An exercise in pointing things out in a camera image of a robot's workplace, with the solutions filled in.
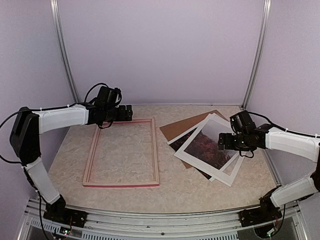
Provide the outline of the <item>landscape photo print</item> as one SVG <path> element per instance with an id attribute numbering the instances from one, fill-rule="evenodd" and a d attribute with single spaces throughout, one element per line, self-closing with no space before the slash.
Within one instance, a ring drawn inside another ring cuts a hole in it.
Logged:
<path id="1" fill-rule="evenodd" d="M 230 187 L 244 157 L 235 150 L 219 150 L 220 133 L 232 133 L 231 124 L 209 114 L 173 155 Z"/>

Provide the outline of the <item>brown cardboard backing board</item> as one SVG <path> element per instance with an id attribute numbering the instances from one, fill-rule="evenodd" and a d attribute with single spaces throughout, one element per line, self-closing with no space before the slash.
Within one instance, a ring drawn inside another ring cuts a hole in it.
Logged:
<path id="1" fill-rule="evenodd" d="M 159 129 L 163 133 L 165 138 L 168 141 L 171 141 L 174 138 L 178 137 L 179 135 L 183 134 L 185 131 L 188 131 L 190 128 L 192 128 L 196 124 L 203 121 L 209 114 L 217 114 L 224 120 L 227 120 L 218 110 L 215 109 L 209 112 L 205 112 L 199 115 L 195 115 L 180 121 L 176 121 L 176 122 L 161 126 Z"/>

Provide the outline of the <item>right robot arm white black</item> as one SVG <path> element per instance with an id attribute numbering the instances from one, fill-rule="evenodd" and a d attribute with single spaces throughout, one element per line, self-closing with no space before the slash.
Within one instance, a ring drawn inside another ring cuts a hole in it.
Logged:
<path id="1" fill-rule="evenodd" d="M 257 126 L 251 116 L 253 112 L 243 110 L 229 118 L 231 133 L 220 133 L 218 148 L 254 153 L 265 150 L 277 171 L 288 167 L 292 170 L 307 164 L 297 177 L 292 177 L 286 184 L 266 193 L 259 200 L 256 218 L 266 222 L 280 207 L 287 203 L 306 199 L 320 191 L 320 136 L 289 130 L 273 123 L 266 116 L 266 123 Z"/>

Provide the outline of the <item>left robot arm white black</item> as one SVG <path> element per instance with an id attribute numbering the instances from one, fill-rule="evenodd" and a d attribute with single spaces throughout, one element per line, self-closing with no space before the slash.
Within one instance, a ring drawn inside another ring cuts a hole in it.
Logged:
<path id="1" fill-rule="evenodd" d="M 42 161 L 40 136 L 53 130 L 72 126 L 129 122 L 133 117 L 131 105 L 122 105 L 122 92 L 100 84 L 96 97 L 90 101 L 44 109 L 22 107 L 16 114 L 9 142 L 18 157 L 30 185 L 46 203 L 44 217 L 56 222 L 72 218 L 73 210 L 54 187 Z"/>

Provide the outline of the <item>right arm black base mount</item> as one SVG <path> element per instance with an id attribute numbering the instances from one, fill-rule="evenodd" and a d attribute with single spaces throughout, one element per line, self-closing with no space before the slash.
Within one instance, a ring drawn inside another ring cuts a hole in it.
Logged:
<path id="1" fill-rule="evenodd" d="M 261 207 L 244 209 L 238 213 L 241 226 L 249 227 L 280 219 L 283 215 L 279 209 L 269 211 L 262 210 Z"/>

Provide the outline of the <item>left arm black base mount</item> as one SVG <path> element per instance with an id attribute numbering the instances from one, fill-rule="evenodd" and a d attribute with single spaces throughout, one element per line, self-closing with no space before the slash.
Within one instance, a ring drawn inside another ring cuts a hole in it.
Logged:
<path id="1" fill-rule="evenodd" d="M 46 220 L 78 228 L 84 228 L 87 216 L 88 213 L 82 210 L 52 206 L 48 207 L 43 214 Z"/>

